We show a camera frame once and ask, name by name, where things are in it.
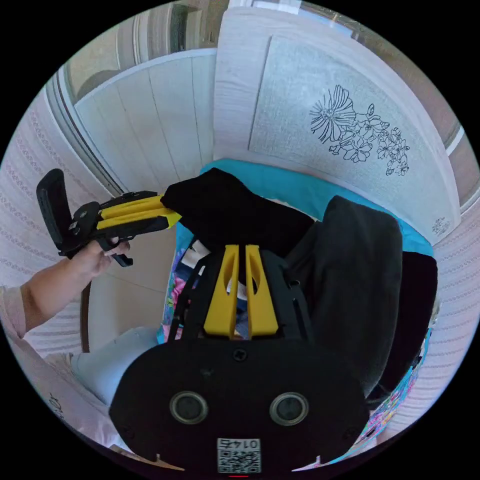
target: blue cushion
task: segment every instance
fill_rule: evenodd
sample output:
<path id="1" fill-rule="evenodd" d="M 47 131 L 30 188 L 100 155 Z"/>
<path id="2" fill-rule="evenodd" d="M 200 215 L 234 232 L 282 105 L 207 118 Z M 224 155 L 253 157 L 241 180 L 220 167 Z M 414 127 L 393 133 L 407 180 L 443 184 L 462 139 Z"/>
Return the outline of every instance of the blue cushion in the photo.
<path id="1" fill-rule="evenodd" d="M 234 175 L 253 193 L 261 197 L 286 202 L 290 206 L 318 220 L 323 219 L 327 205 L 335 195 L 340 195 L 357 204 L 386 212 L 392 215 L 400 225 L 404 252 L 416 252 L 430 257 L 434 256 L 432 245 L 412 226 L 385 208 L 347 188 L 303 173 L 259 163 L 231 160 L 229 158 L 209 163 L 202 168 L 201 173 L 207 172 L 212 168 Z M 193 234 L 178 223 L 176 228 L 177 250 L 179 248 L 188 248 L 192 238 Z"/>

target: white wooden door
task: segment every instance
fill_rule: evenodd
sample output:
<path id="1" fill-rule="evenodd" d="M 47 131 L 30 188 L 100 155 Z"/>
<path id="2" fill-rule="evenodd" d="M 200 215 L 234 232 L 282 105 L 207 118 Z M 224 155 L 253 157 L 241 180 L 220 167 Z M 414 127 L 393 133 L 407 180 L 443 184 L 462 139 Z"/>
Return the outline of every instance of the white wooden door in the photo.
<path id="1" fill-rule="evenodd" d="M 75 104 L 101 161 L 127 190 L 164 192 L 212 161 L 216 54 L 209 48 L 156 58 Z"/>

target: yellow bracket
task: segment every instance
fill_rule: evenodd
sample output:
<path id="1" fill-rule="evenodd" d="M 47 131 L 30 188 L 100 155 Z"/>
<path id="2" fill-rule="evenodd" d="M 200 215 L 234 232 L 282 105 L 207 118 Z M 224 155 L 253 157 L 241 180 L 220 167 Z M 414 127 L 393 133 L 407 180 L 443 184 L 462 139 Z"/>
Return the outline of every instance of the yellow bracket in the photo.
<path id="1" fill-rule="evenodd" d="M 141 198 L 140 200 L 121 203 L 104 208 L 100 212 L 102 220 L 96 226 L 97 230 L 115 227 L 117 225 L 137 222 L 138 220 L 166 217 L 168 228 L 172 228 L 181 218 L 176 211 L 166 208 L 162 203 L 163 195 Z"/>
<path id="2" fill-rule="evenodd" d="M 275 335 L 279 329 L 267 277 L 257 245 L 245 248 L 248 337 Z M 253 280 L 256 283 L 254 292 Z"/>
<path id="3" fill-rule="evenodd" d="M 231 279 L 230 293 L 227 286 Z M 206 315 L 203 329 L 209 335 L 228 337 L 235 336 L 237 320 L 237 292 L 239 286 L 239 246 L 227 245 L 220 273 L 216 280 L 215 290 Z"/>

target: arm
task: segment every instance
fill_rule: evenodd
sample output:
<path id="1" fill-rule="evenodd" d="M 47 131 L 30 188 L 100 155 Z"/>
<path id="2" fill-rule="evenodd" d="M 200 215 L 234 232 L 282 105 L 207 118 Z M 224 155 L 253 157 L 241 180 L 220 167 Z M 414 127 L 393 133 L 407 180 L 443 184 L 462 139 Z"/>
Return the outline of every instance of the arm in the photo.
<path id="1" fill-rule="evenodd" d="M 57 264 L 36 273 L 21 286 L 25 310 L 26 331 L 44 324 L 61 312 L 112 262 L 111 255 L 130 249 L 125 242 L 104 252 L 96 241 L 89 243 L 72 260 L 65 258 Z"/>

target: black device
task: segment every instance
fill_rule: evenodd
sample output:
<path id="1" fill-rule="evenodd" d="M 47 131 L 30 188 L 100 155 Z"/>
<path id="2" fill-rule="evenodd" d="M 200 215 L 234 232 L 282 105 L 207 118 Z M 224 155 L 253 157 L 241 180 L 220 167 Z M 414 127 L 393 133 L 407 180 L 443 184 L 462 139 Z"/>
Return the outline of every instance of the black device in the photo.
<path id="1" fill-rule="evenodd" d="M 131 240 L 180 218 L 150 191 L 87 203 L 72 217 L 61 170 L 42 179 L 37 196 L 60 255 L 69 258 L 91 240 L 109 250 L 111 238 Z M 315 344 L 285 261 L 255 245 L 242 248 L 249 339 L 234 340 L 240 247 L 226 245 L 195 266 L 166 343 L 139 356 L 118 385 L 109 415 L 147 460 L 159 456 L 216 476 L 280 474 L 318 456 L 322 463 L 340 457 L 369 419 L 359 381 L 342 358 Z M 131 265 L 123 257 L 117 261 Z"/>

